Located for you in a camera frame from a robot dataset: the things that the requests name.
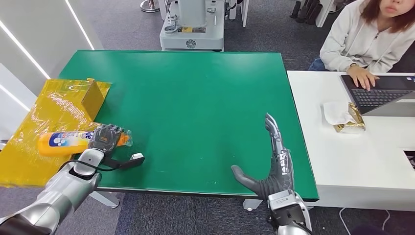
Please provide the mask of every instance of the jeans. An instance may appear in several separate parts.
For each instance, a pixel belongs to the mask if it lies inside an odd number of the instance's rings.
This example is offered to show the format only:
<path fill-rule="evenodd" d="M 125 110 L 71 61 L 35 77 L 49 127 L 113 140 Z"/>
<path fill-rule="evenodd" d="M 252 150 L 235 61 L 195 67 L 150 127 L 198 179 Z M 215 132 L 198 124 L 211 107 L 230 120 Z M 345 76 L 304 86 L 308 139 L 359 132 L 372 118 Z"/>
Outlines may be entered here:
<path fill-rule="evenodd" d="M 329 71 L 325 69 L 323 61 L 320 57 L 317 57 L 314 62 L 308 68 L 308 71 Z"/>

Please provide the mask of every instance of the white tissue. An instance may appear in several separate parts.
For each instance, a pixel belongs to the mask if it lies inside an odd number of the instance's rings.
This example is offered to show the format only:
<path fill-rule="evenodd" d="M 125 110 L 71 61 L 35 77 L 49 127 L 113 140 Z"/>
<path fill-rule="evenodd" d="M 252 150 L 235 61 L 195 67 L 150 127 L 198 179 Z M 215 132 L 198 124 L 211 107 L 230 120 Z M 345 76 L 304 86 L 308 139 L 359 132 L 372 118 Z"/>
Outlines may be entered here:
<path fill-rule="evenodd" d="M 346 124 L 349 121 L 355 122 L 348 112 L 347 102 L 327 102 L 323 104 L 324 117 L 331 125 Z"/>

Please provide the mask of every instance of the machine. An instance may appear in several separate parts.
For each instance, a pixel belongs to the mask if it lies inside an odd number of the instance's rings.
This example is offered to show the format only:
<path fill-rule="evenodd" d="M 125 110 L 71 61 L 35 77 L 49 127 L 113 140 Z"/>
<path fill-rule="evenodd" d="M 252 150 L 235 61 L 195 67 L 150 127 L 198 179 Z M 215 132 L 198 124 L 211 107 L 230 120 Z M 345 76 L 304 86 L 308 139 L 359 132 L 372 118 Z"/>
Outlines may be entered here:
<path fill-rule="evenodd" d="M 278 235 L 311 235 L 308 210 L 293 191 L 293 168 L 290 152 L 282 144 L 277 123 L 269 114 L 265 118 L 272 144 L 271 170 L 265 180 L 257 181 L 231 167 L 235 179 L 268 201 L 269 223 Z M 144 159 L 124 164 L 111 162 L 113 168 L 99 168 L 111 159 L 123 129 L 114 125 L 99 126 L 78 160 L 64 163 L 46 184 L 37 200 L 28 207 L 0 218 L 0 235 L 52 235 L 70 213 L 76 211 L 101 180 L 97 170 L 111 171 L 140 165 Z"/>
<path fill-rule="evenodd" d="M 162 50 L 223 50 L 223 0 L 169 0 L 166 11 L 160 32 Z"/>

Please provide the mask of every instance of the white wall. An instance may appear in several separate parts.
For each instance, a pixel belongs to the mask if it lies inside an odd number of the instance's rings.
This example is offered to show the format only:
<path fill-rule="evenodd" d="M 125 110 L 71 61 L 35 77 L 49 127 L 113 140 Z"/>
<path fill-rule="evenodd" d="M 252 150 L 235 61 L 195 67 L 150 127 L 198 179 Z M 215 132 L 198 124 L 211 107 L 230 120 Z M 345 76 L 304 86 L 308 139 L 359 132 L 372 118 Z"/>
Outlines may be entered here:
<path fill-rule="evenodd" d="M 0 140 L 10 139 L 35 101 L 36 96 L 0 63 Z"/>
<path fill-rule="evenodd" d="M 69 0 L 95 49 L 102 44 L 82 10 Z M 0 0 L 0 21 L 50 78 L 56 78 L 78 49 L 91 49 L 65 0 Z M 10 37 L 0 29 L 0 63 L 35 95 L 46 80 Z"/>
<path fill-rule="evenodd" d="M 56 78 L 77 50 L 91 49 L 68 4 L 94 49 L 102 49 L 80 0 L 0 0 L 0 85 L 29 109 L 46 76 Z M 0 89 L 0 140 L 9 139 L 26 114 L 22 105 Z"/>

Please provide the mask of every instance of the black cable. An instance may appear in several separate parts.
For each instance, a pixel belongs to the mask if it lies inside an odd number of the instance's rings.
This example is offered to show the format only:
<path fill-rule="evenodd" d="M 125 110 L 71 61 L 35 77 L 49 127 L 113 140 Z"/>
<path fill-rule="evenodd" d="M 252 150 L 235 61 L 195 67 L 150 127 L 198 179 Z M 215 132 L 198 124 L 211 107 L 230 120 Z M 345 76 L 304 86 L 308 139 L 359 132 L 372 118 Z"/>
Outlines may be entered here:
<path fill-rule="evenodd" d="M 296 221 L 293 221 L 293 222 L 297 224 L 298 226 L 300 226 L 302 229 L 306 230 L 310 235 L 313 235 L 313 232 L 309 230 L 308 227 L 306 227 L 305 225 L 297 223 Z"/>
<path fill-rule="evenodd" d="M 226 13 L 228 13 L 230 10 L 234 9 L 238 4 L 241 4 L 242 2 L 243 2 L 243 0 L 237 0 L 236 3 L 232 7 L 226 9 L 225 15 L 226 15 Z"/>
<path fill-rule="evenodd" d="M 337 12 L 339 12 L 339 11 L 341 11 L 341 10 L 343 10 L 343 8 L 345 7 L 346 5 L 342 5 L 342 7 L 340 7 L 339 9 L 337 9 L 337 10 L 334 10 L 334 11 L 330 11 L 330 12 L 328 12 L 329 14 L 334 14 L 334 13 L 337 13 Z"/>
<path fill-rule="evenodd" d="M 89 167 L 91 167 L 91 168 L 94 168 L 95 170 L 100 170 L 100 171 L 113 171 L 113 170 L 117 170 L 117 169 L 119 169 L 119 168 L 121 167 L 121 165 L 118 165 L 118 166 L 117 166 L 117 167 L 115 167 L 115 168 L 103 169 L 103 168 L 100 168 L 100 167 L 97 167 L 97 166 L 91 165 L 91 164 L 89 164 L 89 163 L 86 163 L 86 162 L 83 162 L 83 161 L 80 161 L 80 160 L 69 160 L 69 161 L 67 161 L 67 162 L 63 163 L 63 164 L 62 164 L 62 166 L 59 168 L 59 170 L 58 170 L 58 171 L 62 170 L 62 168 L 63 168 L 66 164 L 68 164 L 68 163 L 81 163 L 81 164 L 84 164 L 84 165 L 89 166 Z"/>

